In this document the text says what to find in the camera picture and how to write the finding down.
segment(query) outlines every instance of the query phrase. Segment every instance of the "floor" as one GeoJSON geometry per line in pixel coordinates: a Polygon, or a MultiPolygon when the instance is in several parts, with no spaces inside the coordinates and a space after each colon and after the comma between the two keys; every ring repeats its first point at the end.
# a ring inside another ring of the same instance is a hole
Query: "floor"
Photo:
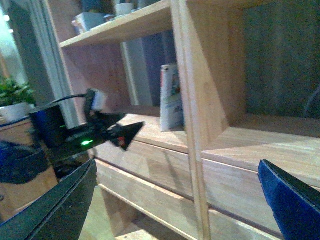
{"type": "Polygon", "coordinates": [[[185,238],[147,216],[133,222],[115,238],[111,232],[102,190],[96,187],[79,240],[185,240],[185,238]]]}

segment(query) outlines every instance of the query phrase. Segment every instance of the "wooden drawer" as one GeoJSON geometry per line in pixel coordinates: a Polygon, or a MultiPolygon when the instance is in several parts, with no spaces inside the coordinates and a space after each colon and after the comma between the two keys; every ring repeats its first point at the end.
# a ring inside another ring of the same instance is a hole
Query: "wooden drawer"
{"type": "Polygon", "coordinates": [[[96,161],[103,189],[164,224],[187,239],[197,239],[197,217],[192,201],[133,176],[105,162],[96,161]]]}
{"type": "Polygon", "coordinates": [[[215,210],[209,210],[209,219],[212,240],[279,240],[215,210]]]}
{"type": "Polygon", "coordinates": [[[213,208],[281,235],[256,172],[206,159],[203,172],[207,201],[213,208]]]}
{"type": "Polygon", "coordinates": [[[182,196],[193,196],[187,154],[133,141],[129,151],[111,143],[98,147],[97,157],[182,196]]]}

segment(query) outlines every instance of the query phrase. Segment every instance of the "book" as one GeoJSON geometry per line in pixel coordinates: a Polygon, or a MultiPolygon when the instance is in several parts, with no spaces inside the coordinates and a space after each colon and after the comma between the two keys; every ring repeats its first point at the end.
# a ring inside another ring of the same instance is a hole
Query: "book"
{"type": "Polygon", "coordinates": [[[161,66],[160,130],[184,125],[184,112],[176,63],[161,66]]]}

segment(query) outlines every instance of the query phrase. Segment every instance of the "wall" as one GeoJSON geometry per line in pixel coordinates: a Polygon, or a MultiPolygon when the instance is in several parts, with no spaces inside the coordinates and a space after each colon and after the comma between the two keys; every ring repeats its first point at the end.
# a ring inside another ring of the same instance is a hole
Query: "wall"
{"type": "Polygon", "coordinates": [[[37,104],[45,105],[54,100],[54,94],[34,30],[29,3],[11,0],[7,7],[27,79],[35,91],[37,104]]]}
{"type": "Polygon", "coordinates": [[[27,75],[13,38],[14,33],[9,32],[10,26],[4,20],[4,15],[4,11],[0,6],[0,50],[5,58],[9,73],[13,79],[22,84],[27,81],[27,75]]]}
{"type": "MultiPolygon", "coordinates": [[[[304,116],[320,85],[319,7],[319,0],[284,0],[245,11],[249,113],[304,116]]],[[[317,96],[318,117],[319,104],[317,96]]]]}

